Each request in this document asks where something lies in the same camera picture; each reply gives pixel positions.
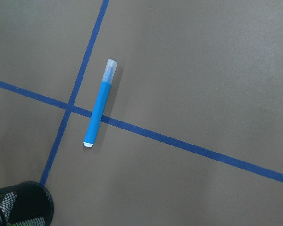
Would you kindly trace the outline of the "blue highlighter pen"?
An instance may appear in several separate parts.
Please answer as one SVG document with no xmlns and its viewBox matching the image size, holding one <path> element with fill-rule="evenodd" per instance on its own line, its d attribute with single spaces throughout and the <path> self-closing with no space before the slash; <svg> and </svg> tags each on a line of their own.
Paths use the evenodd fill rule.
<svg viewBox="0 0 283 226">
<path fill-rule="evenodd" d="M 84 147 L 91 148 L 95 144 L 116 68 L 117 62 L 113 59 L 108 59 L 89 125 L 83 140 Z"/>
</svg>

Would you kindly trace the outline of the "brown paper table cover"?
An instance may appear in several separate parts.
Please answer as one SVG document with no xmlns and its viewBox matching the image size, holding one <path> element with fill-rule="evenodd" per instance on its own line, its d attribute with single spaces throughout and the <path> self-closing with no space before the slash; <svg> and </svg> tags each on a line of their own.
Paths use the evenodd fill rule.
<svg viewBox="0 0 283 226">
<path fill-rule="evenodd" d="M 28 180 L 54 226 L 283 226 L 283 0 L 0 0 L 0 188 Z"/>
</svg>

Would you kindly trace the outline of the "black mesh pen cup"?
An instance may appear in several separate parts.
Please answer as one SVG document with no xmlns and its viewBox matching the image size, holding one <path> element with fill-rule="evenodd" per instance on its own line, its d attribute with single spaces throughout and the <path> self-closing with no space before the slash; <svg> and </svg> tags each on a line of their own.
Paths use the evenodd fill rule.
<svg viewBox="0 0 283 226">
<path fill-rule="evenodd" d="M 0 188 L 0 226 L 49 226 L 53 215 L 53 198 L 40 183 Z"/>
</svg>

